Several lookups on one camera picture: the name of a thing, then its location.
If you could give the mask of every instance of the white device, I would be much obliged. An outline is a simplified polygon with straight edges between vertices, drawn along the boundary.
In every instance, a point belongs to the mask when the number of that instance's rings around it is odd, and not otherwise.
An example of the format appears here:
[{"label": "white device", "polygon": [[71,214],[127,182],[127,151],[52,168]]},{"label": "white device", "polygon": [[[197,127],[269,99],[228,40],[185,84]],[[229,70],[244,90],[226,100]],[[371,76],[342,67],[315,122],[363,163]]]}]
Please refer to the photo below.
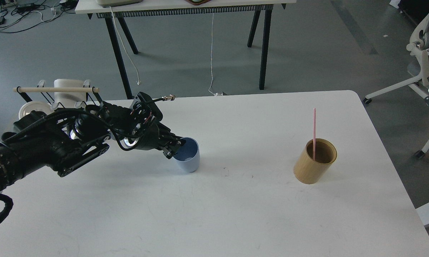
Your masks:
[{"label": "white device", "polygon": [[[54,80],[54,87],[77,87],[83,88],[84,84],[89,86],[90,81],[86,80],[66,80],[66,79],[57,79]],[[55,110],[57,108],[78,108],[80,103],[86,100],[86,93],[83,92],[55,92],[54,93],[54,103],[51,105],[51,109]]]},{"label": "white device", "polygon": [[18,112],[18,119],[28,115],[32,111],[44,112],[46,115],[53,113],[50,105],[42,101],[30,101],[25,103]]},{"label": "white device", "polygon": [[101,7],[115,7],[120,5],[130,5],[140,3],[143,0],[96,0]]}]

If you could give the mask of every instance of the white chair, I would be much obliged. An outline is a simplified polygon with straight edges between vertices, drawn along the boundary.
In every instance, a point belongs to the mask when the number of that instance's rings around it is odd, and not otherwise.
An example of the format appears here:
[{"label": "white chair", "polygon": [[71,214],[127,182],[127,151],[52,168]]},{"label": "white chair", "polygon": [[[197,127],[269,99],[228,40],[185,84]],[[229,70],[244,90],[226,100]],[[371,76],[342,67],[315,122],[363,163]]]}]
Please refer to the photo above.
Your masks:
[{"label": "white chair", "polygon": [[[408,72],[413,76],[413,78],[366,95],[363,99],[364,104],[369,104],[375,96],[379,96],[403,86],[410,86],[422,98],[425,98],[427,104],[429,104],[429,94],[427,93],[427,89],[429,88],[429,14],[413,31],[413,34],[410,37],[410,43],[407,45],[407,50],[411,52],[410,55],[414,55],[416,57],[416,59],[408,65]],[[422,86],[424,88],[419,86],[419,81],[422,82]],[[429,140],[421,150],[415,153],[415,156],[419,159],[422,158],[428,149]]]}]

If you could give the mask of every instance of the power cord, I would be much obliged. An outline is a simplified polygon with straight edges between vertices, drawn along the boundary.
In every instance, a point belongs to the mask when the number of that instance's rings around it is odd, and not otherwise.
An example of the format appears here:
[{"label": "power cord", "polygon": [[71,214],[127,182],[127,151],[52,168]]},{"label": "power cord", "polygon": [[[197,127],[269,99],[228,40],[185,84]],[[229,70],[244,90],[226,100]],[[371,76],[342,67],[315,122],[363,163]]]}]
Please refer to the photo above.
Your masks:
[{"label": "power cord", "polygon": [[133,67],[135,68],[135,71],[137,72],[137,80],[138,80],[138,81],[137,81],[137,85],[139,86],[139,85],[140,85],[140,83],[141,83],[141,81],[140,81],[140,75],[138,74],[138,69],[137,69],[137,67],[135,66],[135,64],[133,63],[132,59],[130,58],[130,56],[129,56],[128,52],[127,52],[126,47],[124,46],[124,43],[123,43],[123,39],[122,39],[122,37],[121,37],[121,34],[120,34],[120,32],[118,31],[118,28],[116,27],[115,13],[113,12],[113,7],[111,7],[111,6],[110,6],[110,11],[111,11],[111,17],[112,17],[112,20],[113,20],[113,26],[115,27],[115,31],[116,31],[116,33],[118,34],[119,38],[120,38],[120,42],[121,42],[121,44],[123,45],[124,51],[126,52],[126,55],[128,56],[128,58],[129,58],[129,60],[130,60],[130,63],[132,63]]},{"label": "power cord", "polygon": [[[38,26],[38,25],[40,25],[40,24],[42,24],[42,23],[48,23],[48,22],[51,22],[51,21],[53,21],[53,20],[56,20],[57,18],[59,18],[63,13],[69,13],[69,14],[72,14],[71,12],[68,12],[68,10],[71,10],[71,9],[73,9],[73,8],[75,8],[74,6],[73,7],[61,7],[61,13],[59,14],[59,15],[57,15],[56,16],[56,13],[54,13],[54,15],[53,15],[53,17],[51,18],[51,19],[48,19],[48,20],[43,20],[43,14],[39,11],[39,10],[45,10],[45,7],[50,7],[50,6],[48,6],[48,5],[45,5],[44,3],[46,2],[46,0],[44,0],[41,4],[36,4],[35,6],[36,6],[36,9],[35,10],[30,10],[30,11],[27,11],[27,12],[23,12],[23,13],[18,13],[17,12],[17,9],[16,9],[16,7],[14,8],[14,10],[12,10],[11,11],[11,13],[10,13],[10,15],[16,15],[16,14],[19,14],[21,17],[19,18],[19,19],[17,19],[17,20],[15,20],[13,23],[11,23],[11,24],[9,24],[9,25],[7,25],[7,26],[0,26],[0,33],[6,33],[6,34],[14,34],[14,33],[18,33],[18,32],[22,32],[22,31],[26,31],[26,30],[29,30],[29,29],[31,29],[31,28],[34,28],[34,27],[36,27],[36,26]],[[54,7],[56,7],[56,6],[59,6],[60,5],[60,3],[59,2],[56,2],[54,5],[53,5],[53,8]],[[29,28],[26,28],[26,29],[22,29],[22,30],[19,30],[19,31],[4,31],[4,30],[7,30],[8,28],[10,28],[11,26],[13,26],[13,25],[15,25],[15,24],[17,24],[17,23],[19,23],[24,17],[26,17],[27,15],[29,15],[31,12],[38,12],[38,13],[40,13],[40,22],[39,23],[37,23],[37,24],[35,24],[35,25],[33,25],[33,26],[31,26],[31,27],[29,27]],[[2,9],[2,7],[1,7],[1,11],[0,11],[0,13],[5,13],[5,14],[3,14],[2,15],[2,17],[4,17],[4,16],[6,16],[9,12],[8,12],[8,10],[7,9]]]},{"label": "power cord", "polygon": [[213,24],[215,21],[215,14],[213,13],[213,18],[211,19],[211,53],[210,53],[210,67],[211,67],[211,83],[208,88],[208,92],[212,93],[213,96],[216,96],[215,93],[211,91],[211,87],[213,86]]}]

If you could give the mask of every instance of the blue cup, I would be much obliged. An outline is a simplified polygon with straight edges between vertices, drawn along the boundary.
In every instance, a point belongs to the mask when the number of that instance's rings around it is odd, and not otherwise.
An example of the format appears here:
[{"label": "blue cup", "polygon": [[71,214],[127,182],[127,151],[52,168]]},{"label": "blue cup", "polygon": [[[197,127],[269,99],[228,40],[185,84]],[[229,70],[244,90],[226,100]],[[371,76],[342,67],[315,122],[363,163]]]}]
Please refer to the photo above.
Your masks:
[{"label": "blue cup", "polygon": [[178,149],[177,154],[173,156],[178,166],[186,172],[194,172],[200,164],[200,152],[197,141],[193,138],[182,138],[186,141],[185,145]]}]

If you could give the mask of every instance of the white table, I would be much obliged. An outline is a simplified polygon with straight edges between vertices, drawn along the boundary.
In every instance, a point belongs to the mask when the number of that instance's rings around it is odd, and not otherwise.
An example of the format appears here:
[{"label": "white table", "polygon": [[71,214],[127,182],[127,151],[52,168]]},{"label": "white table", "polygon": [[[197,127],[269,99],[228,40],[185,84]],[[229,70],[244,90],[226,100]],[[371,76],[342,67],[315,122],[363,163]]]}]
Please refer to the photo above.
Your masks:
[{"label": "white table", "polygon": [[[128,106],[130,101],[112,101]],[[185,174],[156,150],[110,150],[67,177],[40,169],[5,190],[0,256],[429,257],[429,236],[352,91],[158,102],[198,140]],[[312,137],[338,158],[314,185],[293,175]]]},{"label": "white table", "polygon": [[[115,13],[115,17],[118,19],[121,28],[124,31],[133,54],[138,54],[139,51],[135,42],[133,41],[127,24],[125,23],[124,17],[254,11],[254,18],[247,43],[247,47],[251,47],[254,40],[254,35],[256,33],[260,12],[264,10],[264,34],[262,37],[262,58],[261,69],[259,73],[259,89],[263,90],[265,87],[268,42],[270,38],[270,24],[272,19],[273,4],[282,4],[283,8],[285,8],[286,3],[295,2],[296,0],[212,0],[202,5],[191,5],[185,0],[144,0],[141,3],[113,7],[113,12]],[[116,37],[115,28],[113,27],[113,16],[110,8],[101,7],[96,3],[95,0],[79,0],[75,12],[77,14],[88,14],[89,18],[91,18],[93,13],[95,13],[97,18],[105,19],[111,45],[113,47],[113,51],[115,52],[116,63],[118,64],[118,69],[120,70],[121,80],[124,86],[126,97],[127,99],[132,99],[133,95],[130,90],[130,85],[121,56],[118,39]]]}]

